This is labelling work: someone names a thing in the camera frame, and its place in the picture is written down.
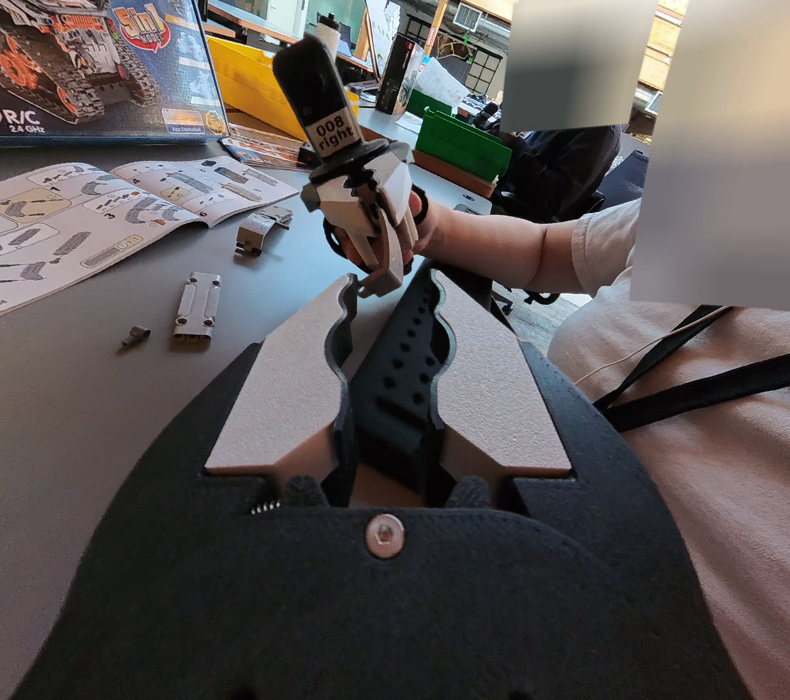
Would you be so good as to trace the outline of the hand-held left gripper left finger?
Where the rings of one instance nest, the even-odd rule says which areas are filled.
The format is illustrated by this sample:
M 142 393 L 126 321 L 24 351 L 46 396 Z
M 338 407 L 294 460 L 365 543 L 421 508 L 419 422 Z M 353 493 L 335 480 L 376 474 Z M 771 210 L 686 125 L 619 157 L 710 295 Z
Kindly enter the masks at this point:
M 347 507 L 358 450 L 349 386 L 357 277 L 344 274 L 262 342 L 205 464 L 213 475 L 271 477 L 282 490 L 308 475 Z

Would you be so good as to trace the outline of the person's pale t-shirt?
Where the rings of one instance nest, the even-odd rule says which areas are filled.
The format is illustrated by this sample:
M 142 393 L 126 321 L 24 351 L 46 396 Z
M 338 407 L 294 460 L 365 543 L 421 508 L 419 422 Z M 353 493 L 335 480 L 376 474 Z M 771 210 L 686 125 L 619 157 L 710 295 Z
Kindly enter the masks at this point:
M 548 359 L 591 401 L 635 367 L 638 356 L 625 356 L 696 308 L 631 301 L 640 204 L 582 217 L 571 240 L 581 289 L 592 301 L 561 324 Z M 749 692 L 788 698 L 788 389 L 692 411 L 625 437 L 676 519 Z

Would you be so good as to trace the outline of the colourful leaflet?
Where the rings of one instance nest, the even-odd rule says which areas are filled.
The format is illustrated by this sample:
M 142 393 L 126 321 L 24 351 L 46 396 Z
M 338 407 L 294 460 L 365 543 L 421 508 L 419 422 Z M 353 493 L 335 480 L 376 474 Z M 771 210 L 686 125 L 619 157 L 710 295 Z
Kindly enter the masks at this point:
M 221 140 L 222 146 L 239 162 L 272 170 L 310 171 L 314 166 L 299 159 L 299 151 L 269 142 L 248 142 L 231 137 Z

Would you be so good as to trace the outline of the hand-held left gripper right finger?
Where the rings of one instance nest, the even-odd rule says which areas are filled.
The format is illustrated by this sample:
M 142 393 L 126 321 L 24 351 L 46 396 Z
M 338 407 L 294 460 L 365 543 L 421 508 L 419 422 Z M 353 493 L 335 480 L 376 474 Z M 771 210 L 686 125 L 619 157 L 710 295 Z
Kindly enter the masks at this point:
M 498 508 L 524 508 L 516 478 L 567 478 L 571 464 L 516 335 L 444 272 L 434 316 L 448 353 L 431 383 L 439 466 L 479 477 Z

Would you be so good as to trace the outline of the blue building set box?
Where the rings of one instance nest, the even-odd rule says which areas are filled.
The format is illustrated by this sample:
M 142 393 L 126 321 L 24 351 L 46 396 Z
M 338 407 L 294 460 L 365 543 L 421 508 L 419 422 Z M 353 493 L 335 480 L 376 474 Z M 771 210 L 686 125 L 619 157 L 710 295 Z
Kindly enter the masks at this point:
M 195 0 L 1 0 L 1 142 L 228 135 Z

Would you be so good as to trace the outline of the black chair base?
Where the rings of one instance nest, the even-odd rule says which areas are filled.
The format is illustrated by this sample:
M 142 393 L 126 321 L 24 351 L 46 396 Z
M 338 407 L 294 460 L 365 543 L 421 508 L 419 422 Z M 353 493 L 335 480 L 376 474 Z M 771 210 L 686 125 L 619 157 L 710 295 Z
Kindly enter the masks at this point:
M 510 300 L 507 297 L 505 297 L 504 295 L 500 294 L 495 289 L 492 289 L 491 294 L 492 294 L 493 298 L 498 303 L 500 303 L 502 312 L 505 315 L 509 315 L 511 313 L 511 311 L 513 310 L 513 305 L 514 305 L 513 302 L 514 301 Z M 543 306 L 549 306 L 549 305 L 553 304 L 560 297 L 560 294 L 558 294 L 558 293 L 542 294 L 542 293 L 538 293 L 537 291 L 527 291 L 527 290 L 526 290 L 526 294 L 527 294 L 527 297 L 524 300 L 524 302 L 526 304 L 537 303 L 537 304 L 540 304 L 540 305 L 543 305 Z

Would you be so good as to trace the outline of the white bottle black cap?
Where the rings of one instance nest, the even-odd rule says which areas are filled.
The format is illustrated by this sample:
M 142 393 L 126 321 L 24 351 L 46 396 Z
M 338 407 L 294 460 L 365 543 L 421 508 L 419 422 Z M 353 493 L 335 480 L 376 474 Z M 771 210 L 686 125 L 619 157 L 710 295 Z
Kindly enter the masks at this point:
M 339 45 L 341 42 L 341 24 L 338 22 L 334 13 L 318 14 L 315 27 L 315 35 L 324 43 L 334 61 L 337 58 Z

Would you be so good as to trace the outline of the yellow storage bin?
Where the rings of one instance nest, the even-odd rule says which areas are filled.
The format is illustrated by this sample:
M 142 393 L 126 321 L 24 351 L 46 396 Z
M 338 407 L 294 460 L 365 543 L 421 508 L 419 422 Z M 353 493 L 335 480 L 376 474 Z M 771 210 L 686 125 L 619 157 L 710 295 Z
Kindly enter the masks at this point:
M 216 79 L 230 107 L 302 141 L 307 136 L 272 73 L 272 56 L 230 40 L 208 37 Z

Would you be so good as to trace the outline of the person's right forearm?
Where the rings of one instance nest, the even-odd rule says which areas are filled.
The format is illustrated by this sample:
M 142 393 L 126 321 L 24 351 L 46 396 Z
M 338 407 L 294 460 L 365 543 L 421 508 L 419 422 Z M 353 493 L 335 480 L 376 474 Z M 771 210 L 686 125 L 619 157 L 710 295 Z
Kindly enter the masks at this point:
M 441 210 L 440 217 L 422 256 L 508 288 L 583 292 L 571 255 L 576 221 L 537 224 L 511 216 L 475 216 L 431 204 Z

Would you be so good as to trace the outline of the green storage bin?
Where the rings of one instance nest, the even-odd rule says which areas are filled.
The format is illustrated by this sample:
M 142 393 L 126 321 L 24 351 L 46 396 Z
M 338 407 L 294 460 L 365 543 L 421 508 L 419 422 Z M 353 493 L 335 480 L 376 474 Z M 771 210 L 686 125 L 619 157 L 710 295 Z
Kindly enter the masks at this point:
M 415 151 L 494 181 L 508 168 L 511 150 L 499 138 L 426 107 Z

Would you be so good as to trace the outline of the flat brown box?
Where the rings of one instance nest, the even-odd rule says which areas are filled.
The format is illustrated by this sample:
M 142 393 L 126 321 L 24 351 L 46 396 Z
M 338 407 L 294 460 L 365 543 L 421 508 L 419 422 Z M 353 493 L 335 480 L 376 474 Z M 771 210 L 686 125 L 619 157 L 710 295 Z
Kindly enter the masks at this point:
M 473 192 L 483 198 L 490 198 L 495 191 L 498 177 L 494 178 L 492 181 L 481 179 L 479 176 L 471 174 L 458 166 L 440 160 L 425 152 L 420 152 L 417 149 L 412 150 L 412 156 L 415 164 L 420 168 L 432 172 L 440 178 L 463 187 L 467 191 Z

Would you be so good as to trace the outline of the instruction booklet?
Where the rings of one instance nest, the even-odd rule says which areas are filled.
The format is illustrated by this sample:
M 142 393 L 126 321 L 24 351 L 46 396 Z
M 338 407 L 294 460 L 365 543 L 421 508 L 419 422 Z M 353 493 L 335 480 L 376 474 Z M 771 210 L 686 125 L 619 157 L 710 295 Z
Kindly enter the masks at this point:
M 59 163 L 1 183 L 1 312 L 84 280 L 179 226 L 219 222 L 296 194 L 227 156 L 110 172 Z

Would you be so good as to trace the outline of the person's right hand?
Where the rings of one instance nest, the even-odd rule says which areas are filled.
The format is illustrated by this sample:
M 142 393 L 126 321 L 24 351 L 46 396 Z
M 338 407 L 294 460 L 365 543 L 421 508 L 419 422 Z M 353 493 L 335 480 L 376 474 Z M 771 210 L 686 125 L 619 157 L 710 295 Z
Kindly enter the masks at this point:
M 416 255 L 424 255 L 424 251 L 430 243 L 430 238 L 438 226 L 438 217 L 440 217 L 439 212 L 441 211 L 431 204 L 424 190 L 417 185 L 413 185 L 411 188 L 409 208 L 416 224 L 418 240 L 411 250 L 407 249 L 402 243 L 400 244 L 404 272 L 411 270 L 412 262 Z M 371 272 L 376 269 L 376 266 L 368 264 L 362 258 L 346 231 L 340 227 L 335 227 L 332 229 L 332 233 L 340 244 L 342 254 L 351 263 L 364 272 Z

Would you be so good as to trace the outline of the black product box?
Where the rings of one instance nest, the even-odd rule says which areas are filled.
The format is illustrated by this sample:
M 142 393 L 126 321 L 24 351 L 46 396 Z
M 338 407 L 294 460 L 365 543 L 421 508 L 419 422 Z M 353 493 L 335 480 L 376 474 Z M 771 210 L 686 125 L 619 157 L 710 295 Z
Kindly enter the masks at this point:
M 381 78 L 375 108 L 386 114 L 406 111 L 411 91 L 423 65 L 424 50 L 406 35 L 396 34 Z

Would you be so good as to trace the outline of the grey building panel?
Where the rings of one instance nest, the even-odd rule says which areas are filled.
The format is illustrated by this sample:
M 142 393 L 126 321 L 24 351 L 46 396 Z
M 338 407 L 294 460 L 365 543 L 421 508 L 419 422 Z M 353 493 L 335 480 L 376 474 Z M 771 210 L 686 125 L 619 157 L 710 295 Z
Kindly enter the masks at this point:
M 207 272 L 192 272 L 189 275 L 174 322 L 175 341 L 211 340 L 220 290 L 219 275 Z

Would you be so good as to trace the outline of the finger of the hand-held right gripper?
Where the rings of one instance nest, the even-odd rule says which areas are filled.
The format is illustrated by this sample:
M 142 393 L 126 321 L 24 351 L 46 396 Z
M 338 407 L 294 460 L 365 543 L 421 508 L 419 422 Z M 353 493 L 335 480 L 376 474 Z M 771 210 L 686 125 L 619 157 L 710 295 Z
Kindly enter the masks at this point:
M 359 197 L 342 181 L 312 182 L 302 188 L 301 199 L 309 211 L 319 209 L 330 224 L 342 228 L 352 239 L 372 238 L 377 228 Z
M 387 212 L 406 212 L 409 207 L 411 176 L 406 162 L 394 153 L 383 153 L 369 162 L 376 183 L 377 199 Z

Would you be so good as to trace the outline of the grey assembled building piece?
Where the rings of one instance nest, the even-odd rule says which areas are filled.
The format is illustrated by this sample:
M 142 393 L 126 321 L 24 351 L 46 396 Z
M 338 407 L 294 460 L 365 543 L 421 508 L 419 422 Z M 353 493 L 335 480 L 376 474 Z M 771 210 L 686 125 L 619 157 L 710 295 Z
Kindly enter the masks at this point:
M 253 212 L 239 226 L 235 252 L 259 257 L 262 254 L 264 239 L 274 227 L 289 230 L 292 211 L 279 205 L 267 205 Z

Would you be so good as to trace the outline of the grey desk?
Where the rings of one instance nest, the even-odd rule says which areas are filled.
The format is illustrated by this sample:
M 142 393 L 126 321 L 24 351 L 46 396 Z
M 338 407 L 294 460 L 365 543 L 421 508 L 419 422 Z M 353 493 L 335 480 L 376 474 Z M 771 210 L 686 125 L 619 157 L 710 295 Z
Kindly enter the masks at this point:
M 362 282 L 306 184 L 259 257 L 237 223 L 188 223 L 2 317 L 2 698 L 556 693 L 520 591 L 534 537 L 569 548 L 481 478 L 403 496 L 361 463 L 352 410 L 347 507 L 308 475 L 205 468 L 267 336 Z M 221 277 L 208 342 L 173 339 L 192 272 Z M 151 335 L 124 349 L 133 326 Z

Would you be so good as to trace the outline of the black perforated bar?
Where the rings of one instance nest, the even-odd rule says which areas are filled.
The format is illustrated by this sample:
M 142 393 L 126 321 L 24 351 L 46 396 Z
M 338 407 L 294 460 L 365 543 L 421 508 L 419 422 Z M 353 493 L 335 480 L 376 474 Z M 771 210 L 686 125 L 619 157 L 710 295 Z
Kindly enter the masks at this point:
M 441 507 L 456 484 L 440 467 L 443 431 L 430 416 L 430 384 L 449 353 L 434 317 L 439 290 L 430 276 L 444 272 L 499 321 L 492 283 L 447 264 L 423 262 L 350 383 L 355 437 L 362 464 Z

